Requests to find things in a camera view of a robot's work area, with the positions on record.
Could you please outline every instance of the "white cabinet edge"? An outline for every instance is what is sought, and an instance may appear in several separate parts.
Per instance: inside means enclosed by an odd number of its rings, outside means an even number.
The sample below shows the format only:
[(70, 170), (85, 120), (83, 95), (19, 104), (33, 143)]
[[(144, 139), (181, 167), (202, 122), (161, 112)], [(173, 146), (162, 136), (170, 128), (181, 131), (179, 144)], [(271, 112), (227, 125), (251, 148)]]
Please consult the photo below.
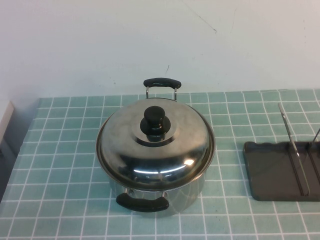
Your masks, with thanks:
[(10, 101), (0, 100), (0, 143), (4, 137), (13, 112), (14, 106)]

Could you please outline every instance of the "pot lid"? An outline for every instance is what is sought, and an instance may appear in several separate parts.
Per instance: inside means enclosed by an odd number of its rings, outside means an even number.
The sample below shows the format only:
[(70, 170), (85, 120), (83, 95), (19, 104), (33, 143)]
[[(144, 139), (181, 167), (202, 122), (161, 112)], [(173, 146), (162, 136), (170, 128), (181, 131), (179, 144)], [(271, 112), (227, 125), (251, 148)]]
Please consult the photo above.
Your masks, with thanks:
[(200, 176), (210, 165), (215, 141), (211, 127), (192, 107), (148, 98), (109, 117), (96, 146), (101, 166), (118, 183), (163, 191)]

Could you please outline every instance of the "metal rod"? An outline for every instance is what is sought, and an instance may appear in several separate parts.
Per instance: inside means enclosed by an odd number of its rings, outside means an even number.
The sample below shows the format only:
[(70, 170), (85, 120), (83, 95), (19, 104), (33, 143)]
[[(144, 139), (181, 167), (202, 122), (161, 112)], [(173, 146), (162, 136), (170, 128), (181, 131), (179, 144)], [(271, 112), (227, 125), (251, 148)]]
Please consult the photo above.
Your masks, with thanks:
[(290, 128), (289, 128), (288, 123), (287, 123), (287, 118), (286, 118), (286, 115), (285, 115), (285, 112), (284, 112), (284, 109), (283, 109), (281, 103), (278, 103), (278, 107), (280, 109), (280, 113), (281, 113), (281, 116), (282, 116), (282, 119), (283, 119), (283, 122), (284, 122), (284, 125), (285, 125), (285, 128), (286, 128), (286, 132), (288, 133), (288, 136), (289, 136), (289, 139), (290, 139), (290, 143), (291, 143), (291, 145), (292, 145), (292, 147), (294, 149), (294, 152), (295, 152), (295, 154), (296, 154), (296, 156), (298, 158), (298, 161), (299, 161), (299, 164), (300, 164), (300, 167), (301, 167), (301, 170), (302, 170), (302, 174), (303, 174), (306, 186), (308, 188), (308, 193), (306, 194), (306, 196), (308, 196), (310, 194), (310, 187), (309, 187), (309, 183), (308, 183), (308, 180), (307, 180), (307, 176), (306, 176), (304, 167), (303, 167), (301, 159), (300, 159), (300, 155), (299, 155), (297, 146), (295, 144), (295, 141), (292, 138), (292, 135), (291, 135), (291, 132), (290, 132)]

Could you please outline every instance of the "white wall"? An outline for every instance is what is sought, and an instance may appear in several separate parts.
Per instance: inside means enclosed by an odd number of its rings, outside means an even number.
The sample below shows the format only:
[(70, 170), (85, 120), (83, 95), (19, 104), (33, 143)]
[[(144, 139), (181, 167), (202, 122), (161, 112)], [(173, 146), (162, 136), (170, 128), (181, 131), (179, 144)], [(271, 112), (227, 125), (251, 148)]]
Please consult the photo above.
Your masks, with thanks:
[(2, 0), (0, 99), (320, 87), (319, 43), (319, 0)]

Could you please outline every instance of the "pot body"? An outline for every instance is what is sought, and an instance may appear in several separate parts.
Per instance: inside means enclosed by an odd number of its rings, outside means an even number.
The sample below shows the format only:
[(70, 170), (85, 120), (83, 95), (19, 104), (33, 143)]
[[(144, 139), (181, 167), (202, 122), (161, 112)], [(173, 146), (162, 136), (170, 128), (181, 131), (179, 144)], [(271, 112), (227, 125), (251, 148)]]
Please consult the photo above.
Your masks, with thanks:
[[(127, 187), (119, 184), (110, 177), (110, 187), (115, 196), (119, 196), (127, 191), (127, 193), (135, 199), (155, 200), (164, 196), (169, 202), (169, 207), (166, 210), (158, 211), (157, 217), (167, 217), (181, 213), (188, 208), (200, 195), (205, 183), (205, 173), (200, 175), (192, 182), (179, 188), (161, 191), (142, 191), (137, 189), (127, 189)], [(144, 217), (154, 217), (154, 212), (139, 212)]]

